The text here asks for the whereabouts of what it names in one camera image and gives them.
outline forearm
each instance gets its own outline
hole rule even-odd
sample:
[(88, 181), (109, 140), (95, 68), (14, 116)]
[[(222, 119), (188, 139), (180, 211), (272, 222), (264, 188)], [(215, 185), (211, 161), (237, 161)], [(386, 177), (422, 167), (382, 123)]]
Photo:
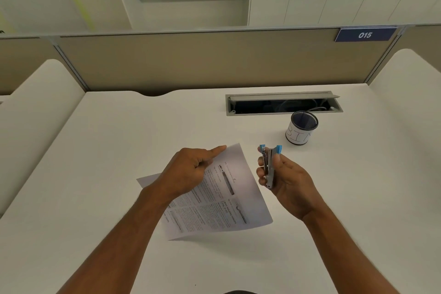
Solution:
[(169, 201), (157, 184), (142, 190), (135, 204), (58, 293), (130, 293), (147, 244)]
[(303, 219), (339, 294), (398, 294), (324, 206)]

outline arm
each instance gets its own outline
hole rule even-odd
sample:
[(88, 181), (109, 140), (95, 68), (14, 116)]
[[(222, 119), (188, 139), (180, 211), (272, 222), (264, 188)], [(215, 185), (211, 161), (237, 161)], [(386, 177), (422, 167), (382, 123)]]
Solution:
[(177, 152), (58, 294), (129, 294), (153, 230), (168, 204), (196, 187), (204, 178), (205, 168), (225, 148)]
[[(279, 202), (308, 228), (339, 294), (399, 294), (354, 243), (340, 221), (323, 201), (310, 175), (283, 155), (273, 160)], [(265, 185), (263, 168), (257, 169)]]

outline beige partition panel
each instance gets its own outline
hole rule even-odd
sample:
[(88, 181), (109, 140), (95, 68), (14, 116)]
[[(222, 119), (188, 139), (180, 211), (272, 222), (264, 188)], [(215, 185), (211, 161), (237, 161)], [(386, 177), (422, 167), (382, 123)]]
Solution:
[(441, 71), (441, 25), (427, 25), (407, 28), (403, 36), (395, 43), (386, 58), (369, 79), (369, 84), (379, 74), (381, 69), (401, 49), (411, 49)]
[(91, 90), (362, 83), (390, 42), (338, 42), (338, 29), (62, 37)]
[(47, 40), (0, 39), (0, 95), (11, 94), (48, 59), (57, 59), (71, 72)]

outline desk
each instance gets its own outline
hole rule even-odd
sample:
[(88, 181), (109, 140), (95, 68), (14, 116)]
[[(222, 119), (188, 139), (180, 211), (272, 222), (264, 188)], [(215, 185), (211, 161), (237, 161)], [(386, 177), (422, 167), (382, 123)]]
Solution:
[[(225, 113), (225, 94), (310, 90), (341, 96), (344, 113), (317, 114), (301, 147), (284, 137), (289, 115)], [(402, 294), (439, 291), (439, 177), (359, 84), (88, 92), (0, 220), (0, 292), (56, 292), (133, 204), (136, 178), (160, 172), (181, 147), (236, 142), (252, 170), (257, 145), (281, 144)], [(261, 191), (268, 226), (183, 241), (158, 227), (132, 293), (334, 293), (306, 227)]]

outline left hand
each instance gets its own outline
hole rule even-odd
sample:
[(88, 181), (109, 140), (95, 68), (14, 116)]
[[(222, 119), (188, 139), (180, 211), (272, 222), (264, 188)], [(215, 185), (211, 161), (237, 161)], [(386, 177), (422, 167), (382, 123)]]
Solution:
[(226, 145), (211, 150), (182, 148), (175, 153), (154, 184), (171, 201), (199, 185), (204, 179), (205, 169), (213, 163), (213, 158), (226, 148)]

